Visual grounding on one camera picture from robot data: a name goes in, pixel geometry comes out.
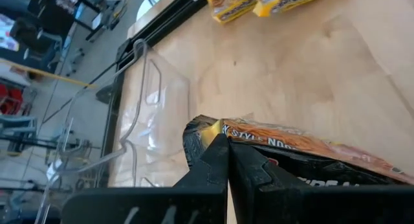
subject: light wood surface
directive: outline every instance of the light wood surface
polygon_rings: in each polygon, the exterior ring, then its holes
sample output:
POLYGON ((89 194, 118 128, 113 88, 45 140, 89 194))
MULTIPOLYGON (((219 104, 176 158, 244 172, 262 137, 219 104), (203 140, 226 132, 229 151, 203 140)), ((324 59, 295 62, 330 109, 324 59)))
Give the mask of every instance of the light wood surface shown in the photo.
MULTIPOLYGON (((190 78, 191 117, 253 113, 256 121, 306 129, 414 174, 413 6, 414 0, 316 0, 226 25, 205 7, 155 50, 190 78)), ((124 92, 122 103, 134 95, 124 92)))

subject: transparent plastic bin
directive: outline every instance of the transparent plastic bin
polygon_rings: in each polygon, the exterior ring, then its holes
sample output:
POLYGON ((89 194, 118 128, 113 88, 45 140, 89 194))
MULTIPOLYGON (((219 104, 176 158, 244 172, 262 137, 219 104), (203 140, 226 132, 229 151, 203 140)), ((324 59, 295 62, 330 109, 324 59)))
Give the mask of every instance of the transparent plastic bin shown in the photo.
POLYGON ((145 41, 136 41, 133 52, 135 59, 113 77, 98 87, 79 91, 71 99, 52 163, 56 178, 45 189, 36 223, 46 220, 50 207, 61 210, 78 190, 172 186, 188 171, 174 155, 183 151, 182 132, 190 119, 190 81, 145 41), (124 77, 119 111, 109 113, 102 91, 119 76, 124 77), (108 114, 117 117, 112 153, 94 156, 94 148, 68 145, 71 133, 91 146, 102 145, 108 114), (71 161, 79 158, 85 160, 71 161), (61 159, 68 160, 64 167, 61 159))

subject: wooden table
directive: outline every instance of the wooden table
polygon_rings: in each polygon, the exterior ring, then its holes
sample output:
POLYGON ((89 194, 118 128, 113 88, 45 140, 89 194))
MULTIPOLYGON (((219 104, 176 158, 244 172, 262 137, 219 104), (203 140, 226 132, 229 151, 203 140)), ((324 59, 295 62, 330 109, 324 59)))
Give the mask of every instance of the wooden table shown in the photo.
MULTIPOLYGON (((157 3, 128 36, 171 1, 157 3)), ((205 7, 155 50, 190 78, 191 117, 251 114, 370 151, 414 174, 413 5, 316 0, 226 25, 205 7)), ((134 65, 127 71, 124 87, 138 71, 134 65)), ((122 105, 132 105, 136 92, 125 90, 122 105)))

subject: clear plastic container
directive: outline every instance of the clear plastic container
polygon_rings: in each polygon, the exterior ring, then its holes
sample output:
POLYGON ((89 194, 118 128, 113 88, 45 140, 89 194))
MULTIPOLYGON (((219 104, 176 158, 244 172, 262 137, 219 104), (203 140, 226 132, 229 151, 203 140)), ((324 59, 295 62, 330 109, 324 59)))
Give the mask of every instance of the clear plastic container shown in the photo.
POLYGON ((172 186, 188 171, 176 155, 183 154, 182 132, 190 119, 190 81, 142 40, 134 44, 134 57, 106 82, 71 99, 52 163, 56 174, 47 184, 36 223, 45 221, 50 207, 61 210, 80 189, 172 186), (119 111, 109 113, 105 100, 113 94, 103 91, 121 76, 119 111), (117 117, 115 140, 112 152, 101 157, 93 146, 103 143, 108 114, 117 117), (68 144, 70 134, 79 145, 68 144))

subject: tiled floor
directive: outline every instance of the tiled floor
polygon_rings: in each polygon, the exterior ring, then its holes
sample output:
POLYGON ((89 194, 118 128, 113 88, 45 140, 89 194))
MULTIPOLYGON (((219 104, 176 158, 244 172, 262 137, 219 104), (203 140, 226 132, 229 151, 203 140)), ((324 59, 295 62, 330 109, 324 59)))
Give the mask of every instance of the tiled floor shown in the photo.
MULTIPOLYGON (((71 75, 70 78, 89 83, 95 76, 114 62, 118 46, 125 41, 127 30, 135 22, 136 13, 142 2, 143 0, 129 0, 127 12, 116 28, 112 31, 103 32, 94 43, 88 43, 84 40, 88 34, 85 29, 81 27, 76 28, 73 41, 69 48, 69 56, 77 48, 82 47, 85 51, 85 57, 75 65, 77 73, 71 75)), ((92 19, 92 17, 92 10, 87 9, 82 14, 82 19, 86 21, 92 19)), ((56 73, 65 76, 67 73, 67 63, 65 62, 63 69, 60 69, 58 66, 56 73)), ((98 79, 95 84, 103 84, 113 74, 114 68, 98 79)), ((82 89, 82 86, 51 79, 44 79, 44 81, 35 86, 39 94, 34 102, 31 115, 38 118, 39 137, 50 138, 56 136, 59 130, 63 128, 68 106, 50 118, 46 123, 42 124, 42 120, 45 120, 57 111, 62 104, 82 89)), ((75 136, 76 138, 86 138, 92 142, 93 146, 97 147, 91 153, 95 158, 100 155, 99 148, 102 147, 107 112, 107 106, 97 101, 92 93, 89 94, 89 98, 82 98, 72 112, 74 117, 72 128, 75 136)), ((31 147, 26 149, 19 157, 1 160, 0 178, 17 180, 34 179, 39 183, 45 184, 47 179, 44 172, 48 167, 45 164, 45 155, 46 149, 31 147)), ((1 180, 0 184, 1 186, 21 186, 18 182, 1 180)))

